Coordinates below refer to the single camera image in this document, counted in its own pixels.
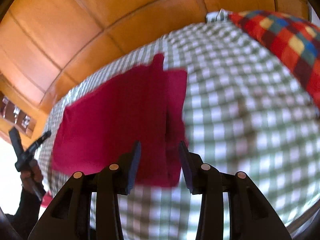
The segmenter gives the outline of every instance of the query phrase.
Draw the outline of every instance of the colorful checkered pillow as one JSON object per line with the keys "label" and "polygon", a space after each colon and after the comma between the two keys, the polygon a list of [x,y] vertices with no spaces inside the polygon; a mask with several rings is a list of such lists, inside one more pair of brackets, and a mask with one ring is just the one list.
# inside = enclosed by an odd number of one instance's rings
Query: colorful checkered pillow
{"label": "colorful checkered pillow", "polygon": [[275,54],[320,108],[320,29],[288,14],[232,13],[230,20]]}

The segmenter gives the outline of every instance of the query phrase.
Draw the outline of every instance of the checkered bedsheet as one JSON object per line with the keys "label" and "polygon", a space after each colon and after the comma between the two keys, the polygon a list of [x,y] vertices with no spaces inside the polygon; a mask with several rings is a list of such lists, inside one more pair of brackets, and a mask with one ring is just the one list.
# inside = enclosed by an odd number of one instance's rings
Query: checkered bedsheet
{"label": "checkered bedsheet", "polygon": [[[163,52],[164,68],[185,66],[183,110],[189,150],[219,171],[245,171],[285,225],[297,222],[320,198],[318,110],[286,67],[220,13],[212,23],[164,35],[100,69],[52,109],[45,130],[52,136],[37,152],[53,196],[68,176],[52,171],[51,150],[64,108],[135,63]],[[195,239],[201,196],[183,176],[173,189],[135,186],[119,196],[125,239]],[[224,239],[229,236],[225,198]],[[95,195],[91,225],[95,223]]]}

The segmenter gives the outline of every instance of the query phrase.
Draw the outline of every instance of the mattress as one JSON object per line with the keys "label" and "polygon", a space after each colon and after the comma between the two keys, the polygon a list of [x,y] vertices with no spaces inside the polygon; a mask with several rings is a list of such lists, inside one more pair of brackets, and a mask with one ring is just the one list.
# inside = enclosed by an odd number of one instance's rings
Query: mattress
{"label": "mattress", "polygon": [[[319,111],[279,59],[227,15],[222,10],[206,24],[186,26],[130,52],[89,76],[53,107],[44,128],[52,136],[36,153],[53,196],[69,178],[51,168],[64,108],[162,52],[164,69],[184,67],[188,72],[183,119],[189,151],[220,172],[246,172],[290,233],[312,218],[314,213],[305,214],[320,198]],[[124,238],[195,239],[200,205],[201,195],[189,193],[182,175],[172,189],[135,185],[128,196],[119,195]],[[224,195],[224,239],[229,238],[229,223]]]}

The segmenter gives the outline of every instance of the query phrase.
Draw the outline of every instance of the round rivet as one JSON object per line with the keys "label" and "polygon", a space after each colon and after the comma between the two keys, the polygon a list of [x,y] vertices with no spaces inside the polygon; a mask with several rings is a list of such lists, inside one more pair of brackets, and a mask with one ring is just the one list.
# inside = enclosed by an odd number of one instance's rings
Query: round rivet
{"label": "round rivet", "polygon": [[208,170],[210,170],[210,165],[207,164],[207,163],[204,163],[204,164],[201,165],[201,169],[203,169],[205,171],[208,171]]}
{"label": "round rivet", "polygon": [[109,169],[112,171],[116,171],[117,169],[119,169],[119,165],[118,164],[111,164],[109,166]]}
{"label": "round rivet", "polygon": [[80,171],[77,171],[75,174],[73,174],[73,177],[75,179],[79,179],[79,178],[81,178],[81,176],[82,176],[82,173]]}
{"label": "round rivet", "polygon": [[238,177],[241,179],[245,179],[247,177],[247,175],[244,172],[238,172]]}

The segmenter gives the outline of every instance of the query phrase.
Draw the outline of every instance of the person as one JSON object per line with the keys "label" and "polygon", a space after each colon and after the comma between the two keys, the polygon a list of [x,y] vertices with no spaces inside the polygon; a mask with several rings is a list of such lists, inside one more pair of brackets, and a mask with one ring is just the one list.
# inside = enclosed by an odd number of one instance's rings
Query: person
{"label": "person", "polygon": [[[42,183],[43,176],[38,163],[31,168],[35,182]],[[31,177],[31,171],[22,171],[20,178],[22,181],[22,191],[19,208],[15,215],[6,214],[8,221],[12,227],[20,235],[23,240],[28,240],[28,237],[36,225],[39,218],[41,201],[34,194],[31,185],[28,183],[28,178]]]}

